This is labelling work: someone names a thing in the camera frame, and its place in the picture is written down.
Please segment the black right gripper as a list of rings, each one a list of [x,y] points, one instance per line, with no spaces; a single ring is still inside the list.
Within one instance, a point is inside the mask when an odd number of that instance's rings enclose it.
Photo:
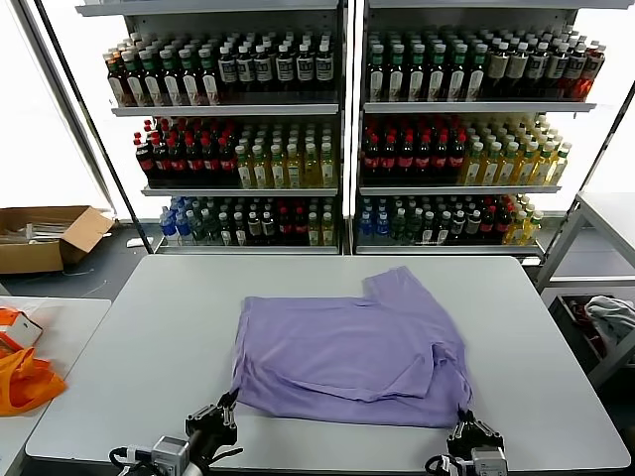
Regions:
[[[457,410],[458,422],[447,438],[449,453],[471,453],[475,448],[504,448],[503,436],[484,423],[475,420],[472,410]]]

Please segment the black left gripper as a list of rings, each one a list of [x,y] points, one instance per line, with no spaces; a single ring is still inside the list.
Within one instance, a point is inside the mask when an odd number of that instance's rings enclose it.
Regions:
[[[237,446],[238,432],[234,409],[238,392],[225,393],[218,405],[208,405],[187,417],[189,460],[197,467],[210,467],[220,459],[243,451]]]

